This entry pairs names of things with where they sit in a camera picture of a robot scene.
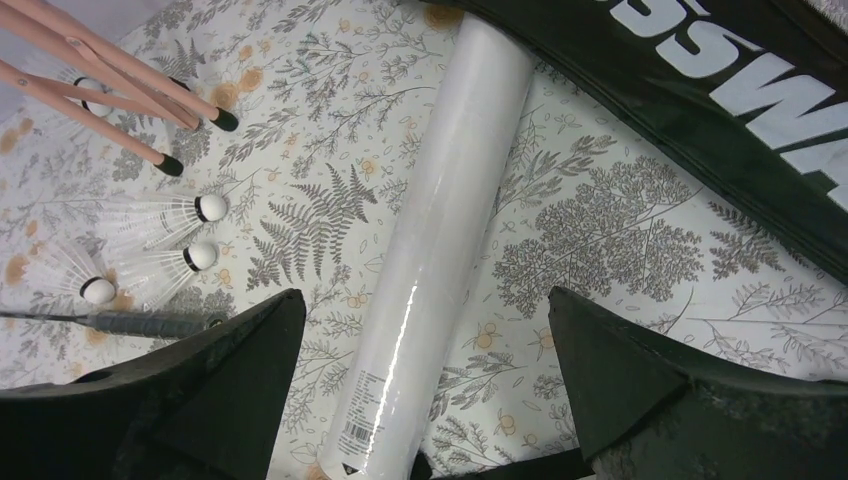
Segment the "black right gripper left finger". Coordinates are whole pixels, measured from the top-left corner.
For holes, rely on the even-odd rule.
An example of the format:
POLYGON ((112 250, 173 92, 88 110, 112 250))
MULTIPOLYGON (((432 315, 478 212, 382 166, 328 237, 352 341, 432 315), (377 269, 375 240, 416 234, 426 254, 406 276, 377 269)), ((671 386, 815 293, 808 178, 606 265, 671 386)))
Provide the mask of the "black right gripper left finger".
POLYGON ((5 479, 263 479, 306 305, 280 292, 223 324, 64 384, 1 394, 5 479))

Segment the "white shuttlecock tube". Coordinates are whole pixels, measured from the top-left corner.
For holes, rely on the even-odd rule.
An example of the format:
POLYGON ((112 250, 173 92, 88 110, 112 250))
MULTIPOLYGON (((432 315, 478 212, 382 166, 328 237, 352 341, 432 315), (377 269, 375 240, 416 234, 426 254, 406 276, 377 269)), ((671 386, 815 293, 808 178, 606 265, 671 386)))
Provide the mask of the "white shuttlecock tube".
POLYGON ((451 345, 533 71, 466 14, 318 463, 331 479, 406 479, 451 345))

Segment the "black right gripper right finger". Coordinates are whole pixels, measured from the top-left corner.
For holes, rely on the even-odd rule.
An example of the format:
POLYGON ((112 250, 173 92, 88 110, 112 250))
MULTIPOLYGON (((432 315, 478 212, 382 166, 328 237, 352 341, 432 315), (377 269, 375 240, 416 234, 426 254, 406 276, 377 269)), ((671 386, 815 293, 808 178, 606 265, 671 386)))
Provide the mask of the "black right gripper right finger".
POLYGON ((847 386, 745 367, 564 288, 549 323, 584 460, 601 479, 843 479, 847 386))

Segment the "pink music stand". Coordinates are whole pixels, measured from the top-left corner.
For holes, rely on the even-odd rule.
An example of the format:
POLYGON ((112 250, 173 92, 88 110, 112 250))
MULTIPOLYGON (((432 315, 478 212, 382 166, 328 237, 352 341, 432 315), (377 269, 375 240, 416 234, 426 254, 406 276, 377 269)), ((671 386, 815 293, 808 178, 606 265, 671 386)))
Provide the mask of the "pink music stand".
POLYGON ((182 83, 94 33, 70 14, 46 1, 3 1, 1 28, 117 90, 118 96, 31 75, 1 63, 1 81, 82 126, 150 162, 162 173, 178 177, 183 164, 161 153, 81 106, 100 104, 169 120, 195 130, 205 118, 232 132, 239 125, 230 112, 195 95, 182 83))

